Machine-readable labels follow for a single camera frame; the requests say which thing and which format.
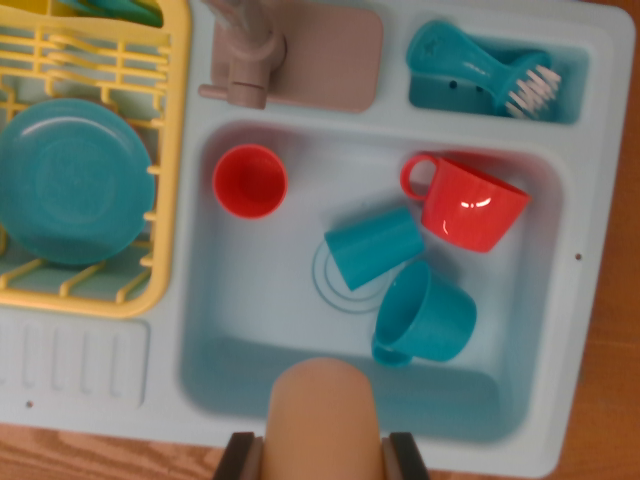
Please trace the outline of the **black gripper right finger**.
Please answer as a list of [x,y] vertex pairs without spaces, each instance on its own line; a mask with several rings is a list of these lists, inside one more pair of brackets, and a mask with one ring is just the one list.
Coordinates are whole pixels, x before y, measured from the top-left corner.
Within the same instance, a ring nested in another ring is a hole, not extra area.
[[414,437],[408,432],[394,432],[381,441],[386,480],[429,480]]

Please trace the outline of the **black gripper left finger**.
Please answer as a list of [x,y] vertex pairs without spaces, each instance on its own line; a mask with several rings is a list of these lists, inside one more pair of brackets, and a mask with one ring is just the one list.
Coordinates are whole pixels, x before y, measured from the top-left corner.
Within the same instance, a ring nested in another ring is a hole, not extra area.
[[213,480],[258,480],[261,475],[263,438],[252,432],[235,432],[226,445]]

